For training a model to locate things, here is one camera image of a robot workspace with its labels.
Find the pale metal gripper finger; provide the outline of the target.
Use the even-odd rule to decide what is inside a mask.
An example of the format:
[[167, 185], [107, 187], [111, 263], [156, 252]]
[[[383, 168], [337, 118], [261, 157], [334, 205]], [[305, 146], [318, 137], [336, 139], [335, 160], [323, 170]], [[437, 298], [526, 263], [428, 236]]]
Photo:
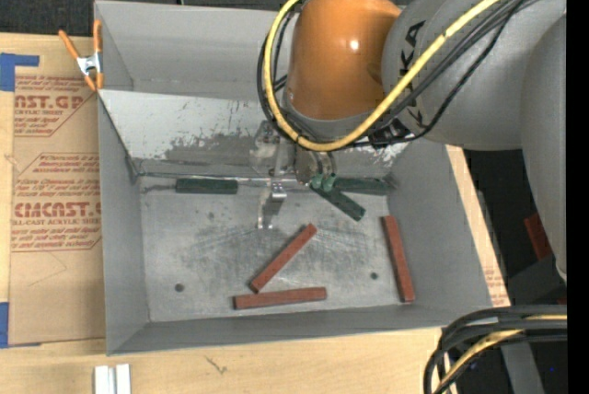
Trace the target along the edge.
[[295, 173], [295, 146], [267, 120], [260, 123], [249, 150], [249, 164], [263, 177]]
[[280, 213], [287, 193], [280, 181], [272, 181], [260, 194], [257, 229], [272, 229], [272, 219]]

